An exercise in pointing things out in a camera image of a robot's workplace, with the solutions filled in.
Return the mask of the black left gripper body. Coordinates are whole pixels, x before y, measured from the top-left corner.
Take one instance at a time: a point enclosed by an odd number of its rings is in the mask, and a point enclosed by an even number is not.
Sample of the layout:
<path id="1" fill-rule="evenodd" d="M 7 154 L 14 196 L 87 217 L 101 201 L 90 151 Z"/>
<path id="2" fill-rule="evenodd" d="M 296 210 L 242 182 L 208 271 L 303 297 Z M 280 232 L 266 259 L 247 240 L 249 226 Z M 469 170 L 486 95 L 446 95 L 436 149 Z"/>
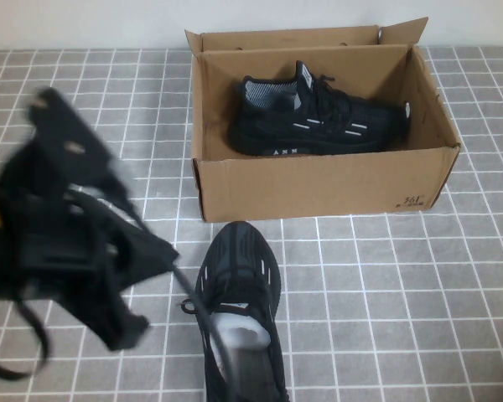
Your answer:
<path id="1" fill-rule="evenodd" d="M 35 139 L 4 165 L 1 299 L 107 298 L 109 211 L 70 185 Z"/>

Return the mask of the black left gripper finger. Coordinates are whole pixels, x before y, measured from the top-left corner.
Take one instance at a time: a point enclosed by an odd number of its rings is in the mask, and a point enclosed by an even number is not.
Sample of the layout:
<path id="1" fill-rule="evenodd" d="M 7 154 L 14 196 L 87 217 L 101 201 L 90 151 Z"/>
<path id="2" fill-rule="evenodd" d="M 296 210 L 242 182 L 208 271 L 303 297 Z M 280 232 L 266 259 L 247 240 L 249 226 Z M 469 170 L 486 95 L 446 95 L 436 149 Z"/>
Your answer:
<path id="1" fill-rule="evenodd" d="M 41 88 L 29 102 L 28 117 L 42 153 L 67 183 L 117 180 L 110 150 L 56 89 Z"/>
<path id="2" fill-rule="evenodd" d="M 149 328 L 146 317 L 135 315 L 123 301 L 112 264 L 101 263 L 89 290 L 92 330 L 112 351 L 135 348 Z"/>

